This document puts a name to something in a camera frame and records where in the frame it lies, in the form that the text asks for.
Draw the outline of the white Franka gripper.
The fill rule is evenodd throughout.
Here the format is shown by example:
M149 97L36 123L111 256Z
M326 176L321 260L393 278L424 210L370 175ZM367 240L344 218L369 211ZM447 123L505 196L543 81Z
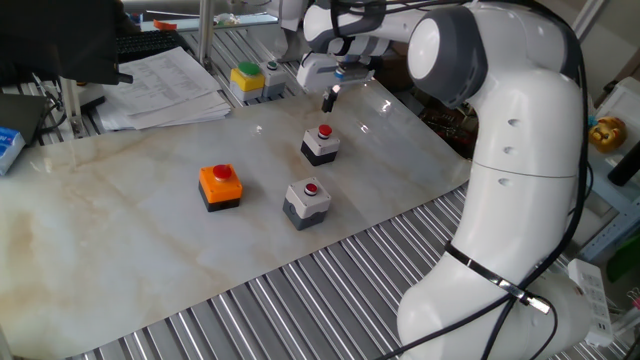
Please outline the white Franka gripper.
M329 113L333 110L334 104L341 90L338 77L335 75L338 62L330 55L309 52L300 61L296 80L298 84L307 92L314 92L328 88L323 93L323 103L321 110Z

